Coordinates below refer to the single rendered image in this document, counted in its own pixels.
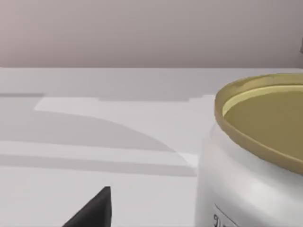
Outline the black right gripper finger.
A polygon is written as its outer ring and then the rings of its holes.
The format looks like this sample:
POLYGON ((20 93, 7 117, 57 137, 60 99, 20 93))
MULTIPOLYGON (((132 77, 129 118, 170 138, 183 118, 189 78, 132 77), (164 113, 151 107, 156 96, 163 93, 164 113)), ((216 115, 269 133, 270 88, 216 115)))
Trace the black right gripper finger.
POLYGON ((105 186, 62 227, 111 227, 110 186, 105 186))

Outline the white jar with gold lid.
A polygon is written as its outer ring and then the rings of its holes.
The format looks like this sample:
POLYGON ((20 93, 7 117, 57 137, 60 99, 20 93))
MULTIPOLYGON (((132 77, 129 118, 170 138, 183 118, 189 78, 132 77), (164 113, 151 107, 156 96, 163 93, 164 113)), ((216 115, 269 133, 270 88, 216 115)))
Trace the white jar with gold lid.
POLYGON ((303 227, 303 73, 239 79, 214 99, 195 227, 303 227))

